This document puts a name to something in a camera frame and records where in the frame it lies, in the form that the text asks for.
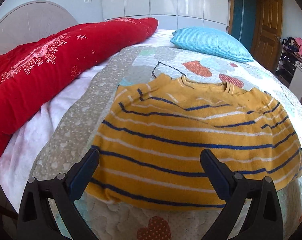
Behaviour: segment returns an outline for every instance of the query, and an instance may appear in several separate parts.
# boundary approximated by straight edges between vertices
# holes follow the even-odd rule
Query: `red blanket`
[[[70,27],[0,55],[0,156],[11,135],[81,72],[150,37],[154,18]]]

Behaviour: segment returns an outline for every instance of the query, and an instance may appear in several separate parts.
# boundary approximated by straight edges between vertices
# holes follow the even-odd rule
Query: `white floral pattern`
[[[62,34],[32,50],[26,58],[11,67],[11,70],[2,74],[0,84],[5,80],[14,78],[16,74],[21,72],[21,70],[29,75],[35,66],[41,66],[44,62],[55,64],[57,48],[67,44],[67,41],[64,40],[66,35],[67,33]]]

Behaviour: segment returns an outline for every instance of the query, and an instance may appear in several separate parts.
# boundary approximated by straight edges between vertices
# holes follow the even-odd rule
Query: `yellow striped sweater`
[[[249,179],[272,177],[277,190],[302,174],[301,145],[283,106],[229,82],[161,74],[119,86],[92,147],[100,164],[86,191],[148,209],[224,206],[200,165],[204,148]]]

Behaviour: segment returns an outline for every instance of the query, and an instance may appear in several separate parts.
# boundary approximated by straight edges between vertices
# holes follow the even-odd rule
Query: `white sheet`
[[[174,30],[157,30],[145,42],[134,46],[170,46]],[[51,138],[66,111],[87,90],[92,78],[109,60],[83,72],[51,101],[42,105],[28,122],[14,133],[0,158],[0,184],[18,212],[26,182],[35,158]]]

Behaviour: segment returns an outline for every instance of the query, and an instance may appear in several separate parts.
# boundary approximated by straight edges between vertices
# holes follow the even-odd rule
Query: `blue pillow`
[[[248,50],[234,37],[212,28],[188,27],[172,33],[171,42],[180,49],[192,50],[237,62],[254,61]]]

